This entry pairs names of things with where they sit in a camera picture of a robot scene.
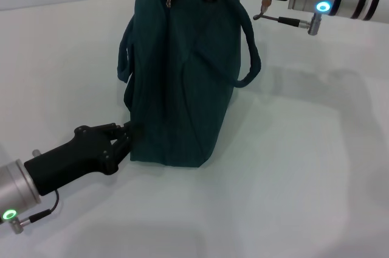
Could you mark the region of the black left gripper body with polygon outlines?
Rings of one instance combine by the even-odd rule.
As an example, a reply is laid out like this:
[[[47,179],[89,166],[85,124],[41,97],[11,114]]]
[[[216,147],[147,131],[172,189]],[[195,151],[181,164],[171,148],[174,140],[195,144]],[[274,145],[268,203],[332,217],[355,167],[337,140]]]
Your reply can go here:
[[[24,167],[41,196],[88,173],[112,175],[119,169],[111,144],[118,135],[116,124],[78,127],[69,142],[34,157]]]

